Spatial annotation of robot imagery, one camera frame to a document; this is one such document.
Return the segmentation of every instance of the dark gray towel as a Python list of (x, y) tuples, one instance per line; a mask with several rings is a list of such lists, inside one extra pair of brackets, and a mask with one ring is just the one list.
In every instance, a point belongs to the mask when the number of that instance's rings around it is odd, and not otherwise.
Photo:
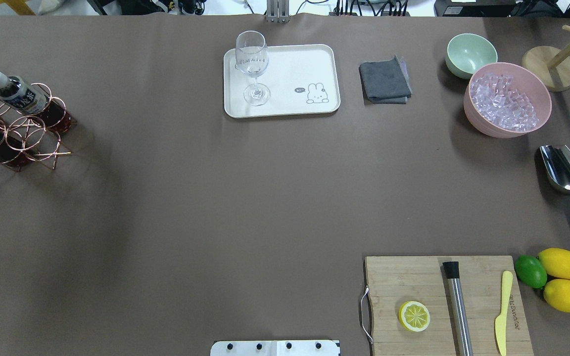
[(366, 97), (375, 104), (405, 104), (412, 95), (405, 63), (394, 56), (390, 61), (365, 62), (360, 77)]

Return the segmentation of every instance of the round wooden base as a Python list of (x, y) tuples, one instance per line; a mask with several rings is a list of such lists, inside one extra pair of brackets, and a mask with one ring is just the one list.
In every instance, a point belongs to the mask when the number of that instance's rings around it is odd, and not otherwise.
[(556, 68), (552, 70), (547, 68), (548, 61), (558, 52), (559, 48), (541, 45), (528, 50), (522, 56), (522, 66), (538, 76), (549, 91), (563, 91), (570, 88), (570, 56)]

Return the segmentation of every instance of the yellow knife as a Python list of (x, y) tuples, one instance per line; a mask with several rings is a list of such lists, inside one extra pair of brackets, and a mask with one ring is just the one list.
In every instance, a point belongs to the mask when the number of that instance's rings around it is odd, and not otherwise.
[(496, 333), (496, 343), (498, 351), (502, 356), (507, 354), (507, 345), (505, 344), (505, 331), (507, 326), (507, 306), (509, 305), (509, 295), (512, 292), (512, 283), (514, 275), (508, 270), (503, 272), (503, 278), (500, 281), (500, 314), (494, 322), (494, 331)]

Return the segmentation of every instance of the black box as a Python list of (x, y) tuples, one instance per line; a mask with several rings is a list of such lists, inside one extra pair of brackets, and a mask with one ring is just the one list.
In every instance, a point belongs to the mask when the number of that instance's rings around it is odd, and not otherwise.
[(477, 0), (476, 2), (452, 2), (435, 0), (437, 16), (457, 17), (507, 17), (516, 6), (516, 0)]

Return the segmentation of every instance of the wooden cutting board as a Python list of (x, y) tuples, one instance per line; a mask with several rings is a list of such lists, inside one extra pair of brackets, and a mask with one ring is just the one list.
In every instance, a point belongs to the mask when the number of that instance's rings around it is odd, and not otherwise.
[[(459, 261), (470, 340), (475, 356), (499, 356), (494, 320), (500, 313), (500, 281), (504, 270), (514, 273), (507, 313), (507, 354), (532, 356), (518, 280), (511, 256), (366, 257), (371, 303), (373, 356), (459, 355), (453, 314), (442, 262)], [(415, 333), (397, 318), (409, 300), (430, 311), (428, 329)]]

